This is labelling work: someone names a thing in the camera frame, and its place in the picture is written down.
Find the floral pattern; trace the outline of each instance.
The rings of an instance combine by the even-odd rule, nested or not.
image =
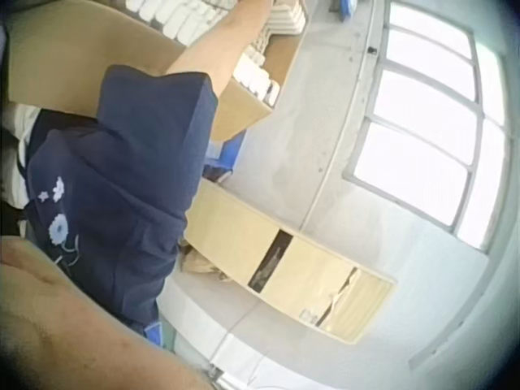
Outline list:
[[[38,195],[38,199],[40,199],[40,202],[43,203],[49,199],[49,194],[46,191],[42,191],[41,194]]]
[[[61,245],[68,235],[68,222],[63,214],[58,214],[49,227],[49,237],[54,245]]]
[[[59,201],[62,198],[63,193],[65,193],[65,185],[63,184],[61,176],[58,176],[58,180],[56,181],[56,187],[52,188],[52,191],[54,193],[54,196],[52,198],[55,203]]]

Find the open cardboard box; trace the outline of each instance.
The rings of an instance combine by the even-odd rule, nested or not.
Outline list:
[[[62,0],[20,12],[8,24],[11,102],[95,117],[102,78],[113,64],[162,75],[183,52],[177,41],[123,12],[89,0]],[[303,34],[272,37],[264,68],[283,88]],[[272,112],[232,80],[211,133],[225,141]]]

